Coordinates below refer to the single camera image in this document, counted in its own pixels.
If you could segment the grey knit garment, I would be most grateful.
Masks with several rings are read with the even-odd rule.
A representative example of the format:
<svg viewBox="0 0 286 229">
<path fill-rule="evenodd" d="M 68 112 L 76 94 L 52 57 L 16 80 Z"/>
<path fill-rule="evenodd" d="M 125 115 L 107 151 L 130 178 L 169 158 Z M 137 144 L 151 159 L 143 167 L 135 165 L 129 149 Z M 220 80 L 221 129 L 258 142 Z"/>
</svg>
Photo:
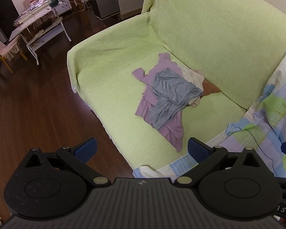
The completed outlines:
<svg viewBox="0 0 286 229">
<path fill-rule="evenodd" d="M 190 100 L 201 94 L 199 88 L 169 68 L 155 74 L 152 91 L 158 102 L 150 111 L 150 119 L 157 130 L 170 122 Z"/>
</svg>

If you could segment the checkered blue green quilt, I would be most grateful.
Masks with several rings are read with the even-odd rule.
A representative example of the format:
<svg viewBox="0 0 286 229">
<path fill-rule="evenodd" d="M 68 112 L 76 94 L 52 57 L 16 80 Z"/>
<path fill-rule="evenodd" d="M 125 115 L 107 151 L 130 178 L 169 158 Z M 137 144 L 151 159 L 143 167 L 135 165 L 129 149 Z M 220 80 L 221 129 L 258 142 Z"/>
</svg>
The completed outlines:
<svg viewBox="0 0 286 229">
<path fill-rule="evenodd" d="M 262 96 L 244 117 L 207 142 L 230 152 L 254 148 L 276 177 L 286 177 L 286 55 L 269 78 Z"/>
</svg>

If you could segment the cream white garment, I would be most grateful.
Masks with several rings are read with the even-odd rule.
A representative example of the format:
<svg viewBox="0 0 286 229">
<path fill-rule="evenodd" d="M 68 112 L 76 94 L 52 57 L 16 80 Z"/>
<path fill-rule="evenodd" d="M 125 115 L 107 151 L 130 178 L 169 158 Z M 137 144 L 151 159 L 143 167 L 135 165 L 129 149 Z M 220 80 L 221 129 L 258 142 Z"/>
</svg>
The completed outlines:
<svg viewBox="0 0 286 229">
<path fill-rule="evenodd" d="M 205 80 L 204 72 L 203 70 L 192 70 L 185 65 L 179 65 L 179 68 L 182 71 L 183 78 L 201 90 L 201 94 L 190 100 L 187 104 L 188 106 L 196 108 L 200 102 L 200 96 L 203 94 L 203 81 Z"/>
</svg>

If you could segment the wooden chair pink cushion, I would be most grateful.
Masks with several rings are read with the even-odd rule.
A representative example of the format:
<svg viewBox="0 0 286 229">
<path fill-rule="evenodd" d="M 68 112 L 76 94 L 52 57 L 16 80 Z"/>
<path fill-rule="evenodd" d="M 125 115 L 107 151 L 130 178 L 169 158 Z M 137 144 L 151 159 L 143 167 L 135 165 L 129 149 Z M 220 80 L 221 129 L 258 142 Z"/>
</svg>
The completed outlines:
<svg viewBox="0 0 286 229">
<path fill-rule="evenodd" d="M 11 73 L 13 73 L 13 70 L 8 64 L 8 61 L 11 61 L 15 57 L 15 55 L 19 54 L 25 61 L 28 60 L 22 50 L 23 43 L 23 38 L 20 35 L 16 36 L 7 45 L 0 41 L 0 60 L 4 63 L 4 65 Z"/>
</svg>

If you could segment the lilac purple garment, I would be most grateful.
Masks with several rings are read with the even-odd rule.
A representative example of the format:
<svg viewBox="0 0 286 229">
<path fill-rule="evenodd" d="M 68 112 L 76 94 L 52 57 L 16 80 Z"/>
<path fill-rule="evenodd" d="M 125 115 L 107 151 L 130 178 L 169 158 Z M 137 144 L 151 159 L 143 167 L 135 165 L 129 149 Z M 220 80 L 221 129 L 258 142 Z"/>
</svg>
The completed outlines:
<svg viewBox="0 0 286 229">
<path fill-rule="evenodd" d="M 143 118 L 179 152 L 184 135 L 181 108 L 174 104 L 176 95 L 172 93 L 169 79 L 183 78 L 181 68 L 170 59 L 169 53 L 160 53 L 158 63 L 147 74 L 142 68 L 132 74 L 146 85 L 135 115 Z"/>
</svg>

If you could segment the light green covered sofa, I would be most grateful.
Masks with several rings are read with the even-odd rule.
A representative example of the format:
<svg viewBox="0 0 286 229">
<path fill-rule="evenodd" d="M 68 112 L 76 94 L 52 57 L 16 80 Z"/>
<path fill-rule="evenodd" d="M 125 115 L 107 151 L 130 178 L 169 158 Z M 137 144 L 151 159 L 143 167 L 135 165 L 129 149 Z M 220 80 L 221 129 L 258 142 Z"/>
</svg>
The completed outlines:
<svg viewBox="0 0 286 229">
<path fill-rule="evenodd" d="M 144 0 L 140 15 L 68 51 L 72 89 L 133 169 L 159 169 L 186 153 L 135 115 L 146 86 L 133 71 L 149 72 L 162 53 L 219 88 L 182 110 L 183 141 L 207 142 L 261 96 L 286 54 L 286 15 L 263 0 Z"/>
</svg>

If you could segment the orange brown garment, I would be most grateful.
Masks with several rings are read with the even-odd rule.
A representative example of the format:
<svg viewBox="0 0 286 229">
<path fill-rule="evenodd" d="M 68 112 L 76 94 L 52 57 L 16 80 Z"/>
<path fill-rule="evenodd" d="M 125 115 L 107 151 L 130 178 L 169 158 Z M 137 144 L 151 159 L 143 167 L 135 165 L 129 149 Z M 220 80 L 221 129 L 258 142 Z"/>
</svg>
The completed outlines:
<svg viewBox="0 0 286 229">
<path fill-rule="evenodd" d="M 203 83 L 203 93 L 201 95 L 202 97 L 208 96 L 210 94 L 214 94 L 214 93 L 220 93 L 221 90 L 216 87 L 215 85 L 213 85 L 212 83 L 210 83 L 208 80 L 204 79 Z"/>
</svg>

